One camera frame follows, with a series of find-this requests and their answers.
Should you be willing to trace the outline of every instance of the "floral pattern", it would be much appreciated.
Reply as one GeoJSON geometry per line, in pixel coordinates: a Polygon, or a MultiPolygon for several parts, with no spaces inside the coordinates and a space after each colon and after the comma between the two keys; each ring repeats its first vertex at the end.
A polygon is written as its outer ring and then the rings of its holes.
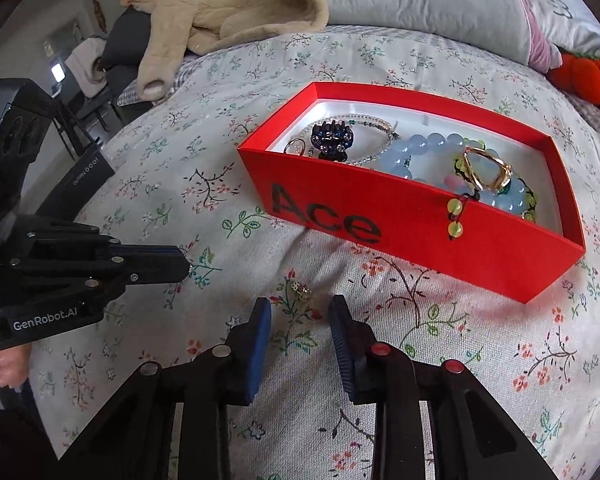
{"type": "MultiPolygon", "coordinates": [[[[130,286],[97,325],[35,346],[31,382],[56,451],[139,364],[196,358],[262,296],[273,319],[260,391],[229,408],[236,478],[369,478],[374,409],[342,391],[324,319],[322,298],[343,294],[412,358],[465,362],[561,479],[588,480],[600,463],[600,134],[570,102],[528,67],[406,30],[328,27],[194,63],[168,101],[104,148],[116,175],[79,216],[123,243],[179,247],[190,274],[130,286]],[[568,168],[586,255],[522,305],[272,218],[235,145],[312,80],[435,92],[544,131],[568,168]]],[[[433,478],[430,435],[425,450],[433,478]]]]}

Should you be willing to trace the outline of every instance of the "gold ring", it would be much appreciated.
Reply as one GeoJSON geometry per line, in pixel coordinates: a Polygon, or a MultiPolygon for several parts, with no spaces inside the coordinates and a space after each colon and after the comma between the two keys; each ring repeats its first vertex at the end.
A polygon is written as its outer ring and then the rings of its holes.
{"type": "Polygon", "coordinates": [[[306,142],[304,142],[304,139],[301,139],[300,137],[296,137],[295,139],[291,139],[286,144],[285,149],[282,150],[282,153],[286,153],[286,150],[288,150],[294,142],[298,142],[298,141],[302,142],[302,150],[300,151],[300,153],[296,153],[296,155],[303,156],[304,155],[304,150],[306,150],[306,142]]]}
{"type": "Polygon", "coordinates": [[[462,160],[464,160],[464,165],[466,166],[467,176],[469,180],[474,185],[475,189],[478,191],[484,191],[485,189],[490,189],[494,193],[502,190],[510,181],[512,177],[511,165],[503,162],[496,156],[491,155],[485,150],[480,148],[473,148],[471,146],[467,146],[462,153],[462,160]],[[491,184],[483,184],[478,177],[477,173],[475,173],[474,168],[472,168],[471,163],[469,162],[469,153],[475,153],[476,155],[483,156],[487,160],[495,163],[498,168],[500,168],[500,174],[496,177],[496,179],[491,184]]]}

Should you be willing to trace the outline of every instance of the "window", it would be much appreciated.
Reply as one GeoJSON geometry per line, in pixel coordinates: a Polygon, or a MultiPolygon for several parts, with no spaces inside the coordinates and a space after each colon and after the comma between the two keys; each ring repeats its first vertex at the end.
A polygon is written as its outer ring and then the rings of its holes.
{"type": "Polygon", "coordinates": [[[57,82],[61,82],[64,79],[64,70],[62,70],[62,65],[60,63],[56,63],[51,67],[51,72],[56,78],[57,82]]]}

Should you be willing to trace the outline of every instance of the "black lettering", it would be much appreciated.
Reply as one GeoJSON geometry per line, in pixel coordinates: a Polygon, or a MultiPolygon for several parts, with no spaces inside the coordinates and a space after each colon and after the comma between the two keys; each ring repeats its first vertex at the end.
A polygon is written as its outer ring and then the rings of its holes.
{"type": "Polygon", "coordinates": [[[349,233],[354,238],[357,238],[361,242],[366,242],[367,244],[377,244],[382,236],[379,227],[376,224],[374,224],[371,220],[363,216],[347,216],[344,219],[343,224],[344,228],[347,230],[347,233],[349,233]],[[361,236],[356,231],[370,234],[374,237],[371,238],[361,236]]]}
{"type": "Polygon", "coordinates": [[[322,209],[331,218],[338,218],[338,214],[328,206],[322,204],[309,204],[309,206],[306,209],[306,213],[309,215],[310,220],[314,224],[320,226],[323,229],[327,229],[327,231],[338,231],[340,229],[341,225],[339,223],[327,225],[319,222],[318,219],[315,217],[315,211],[317,209],[322,209]]]}
{"type": "Polygon", "coordinates": [[[304,213],[298,208],[289,193],[287,193],[286,189],[280,186],[280,184],[273,183],[271,185],[271,198],[273,200],[274,213],[280,213],[282,210],[289,211],[296,215],[302,222],[306,222],[304,213]],[[280,197],[282,197],[286,203],[281,203],[280,197]]]}

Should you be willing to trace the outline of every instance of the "carrot plush toy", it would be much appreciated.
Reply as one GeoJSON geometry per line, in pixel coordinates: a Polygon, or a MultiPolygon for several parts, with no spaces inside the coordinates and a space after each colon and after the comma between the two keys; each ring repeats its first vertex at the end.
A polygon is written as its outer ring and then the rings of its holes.
{"type": "Polygon", "coordinates": [[[562,66],[549,70],[549,81],[560,90],[600,106],[600,59],[562,53],[562,66]]]}

